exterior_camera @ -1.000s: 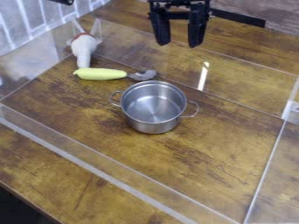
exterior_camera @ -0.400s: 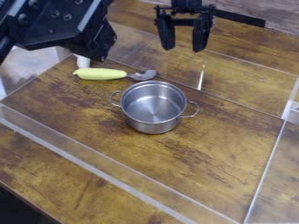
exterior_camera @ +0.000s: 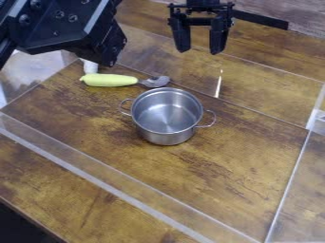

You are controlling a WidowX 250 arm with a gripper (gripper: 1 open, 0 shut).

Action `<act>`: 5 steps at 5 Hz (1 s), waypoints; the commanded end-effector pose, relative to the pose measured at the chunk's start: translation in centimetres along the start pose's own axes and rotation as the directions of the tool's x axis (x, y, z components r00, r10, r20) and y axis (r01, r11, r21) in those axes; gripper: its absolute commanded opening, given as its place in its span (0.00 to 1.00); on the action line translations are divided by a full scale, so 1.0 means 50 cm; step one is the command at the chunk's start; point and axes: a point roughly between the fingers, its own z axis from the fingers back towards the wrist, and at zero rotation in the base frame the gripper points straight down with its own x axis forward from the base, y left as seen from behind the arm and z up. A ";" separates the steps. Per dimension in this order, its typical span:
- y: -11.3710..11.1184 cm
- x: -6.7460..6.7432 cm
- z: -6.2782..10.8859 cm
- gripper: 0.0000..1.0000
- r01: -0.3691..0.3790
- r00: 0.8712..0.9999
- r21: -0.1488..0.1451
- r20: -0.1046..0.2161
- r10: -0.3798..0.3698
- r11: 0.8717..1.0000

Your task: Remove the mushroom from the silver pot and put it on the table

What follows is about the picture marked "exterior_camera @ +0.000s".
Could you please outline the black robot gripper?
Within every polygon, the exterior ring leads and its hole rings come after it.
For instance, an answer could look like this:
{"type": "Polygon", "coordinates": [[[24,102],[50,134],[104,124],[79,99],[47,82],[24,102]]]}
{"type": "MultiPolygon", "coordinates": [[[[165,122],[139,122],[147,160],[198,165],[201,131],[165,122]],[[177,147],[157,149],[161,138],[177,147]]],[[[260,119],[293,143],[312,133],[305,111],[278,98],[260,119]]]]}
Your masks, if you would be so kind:
{"type": "Polygon", "coordinates": [[[190,26],[211,26],[210,52],[221,53],[226,47],[230,27],[234,24],[233,1],[186,0],[170,3],[167,24],[171,27],[175,47],[179,52],[190,50],[190,26]]]}

